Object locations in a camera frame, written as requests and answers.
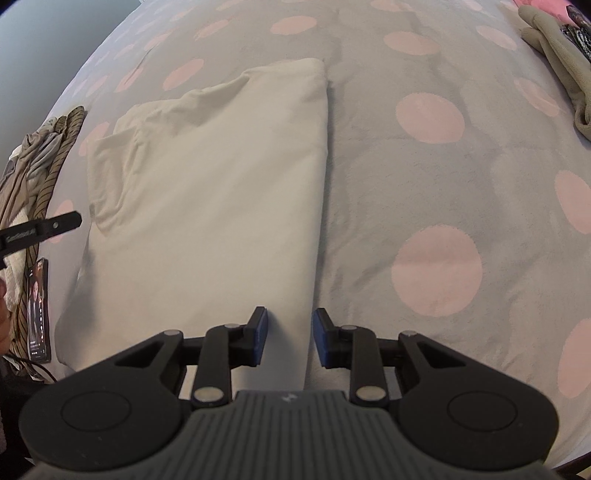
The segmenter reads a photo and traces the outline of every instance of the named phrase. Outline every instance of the blue-gray wall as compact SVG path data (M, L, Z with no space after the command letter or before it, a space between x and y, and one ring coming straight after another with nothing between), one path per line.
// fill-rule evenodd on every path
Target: blue-gray wall
M0 17L0 171L139 0L18 0Z

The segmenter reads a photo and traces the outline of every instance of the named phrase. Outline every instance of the smartphone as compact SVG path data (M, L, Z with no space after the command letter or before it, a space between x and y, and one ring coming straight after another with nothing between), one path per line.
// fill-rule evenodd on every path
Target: smartphone
M27 283L29 358L40 364L51 361L49 316L47 314L48 265L46 258L37 260L28 273Z

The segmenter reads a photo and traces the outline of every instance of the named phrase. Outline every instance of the pink cloth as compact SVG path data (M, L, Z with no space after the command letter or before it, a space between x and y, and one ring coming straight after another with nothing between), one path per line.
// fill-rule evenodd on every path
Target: pink cloth
M574 22L570 19L568 12L566 11L567 5L572 5L567 0L513 0L518 7L521 5L531 5L532 7L539 8L540 10L558 18L562 23L574 25Z

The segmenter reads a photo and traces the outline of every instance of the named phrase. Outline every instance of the human hand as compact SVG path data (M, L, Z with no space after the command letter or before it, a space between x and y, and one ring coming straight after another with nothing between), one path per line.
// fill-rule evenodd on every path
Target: human hand
M6 307L6 283L0 278L0 355L6 355L10 348L10 312Z

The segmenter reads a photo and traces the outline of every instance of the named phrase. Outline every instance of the bed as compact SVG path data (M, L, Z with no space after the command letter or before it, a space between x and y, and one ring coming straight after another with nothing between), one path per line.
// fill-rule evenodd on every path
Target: bed
M147 0L48 115L88 110L48 210L83 225L40 247L52 344L67 342L54 330L90 229L89 145L134 105L311 57L329 101L313 306L382 338L416 330L533 385L560 415L547 464L589 452L591 143L524 26L509 0ZM308 345L309 317L300 328L295 387L347 390ZM72 372L55 356L49 369Z

